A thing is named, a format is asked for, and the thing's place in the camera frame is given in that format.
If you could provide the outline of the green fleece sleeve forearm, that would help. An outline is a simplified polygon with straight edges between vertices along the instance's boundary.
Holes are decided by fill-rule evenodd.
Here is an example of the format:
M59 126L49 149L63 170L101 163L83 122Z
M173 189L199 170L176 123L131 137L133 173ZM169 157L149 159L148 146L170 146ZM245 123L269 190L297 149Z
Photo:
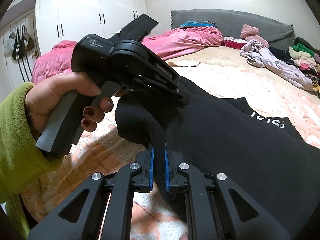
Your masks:
M30 232L19 193L47 172L57 170L62 160L48 161L36 147L25 114L25 96L33 88L24 83L1 102L1 203L6 204L6 218L18 236Z

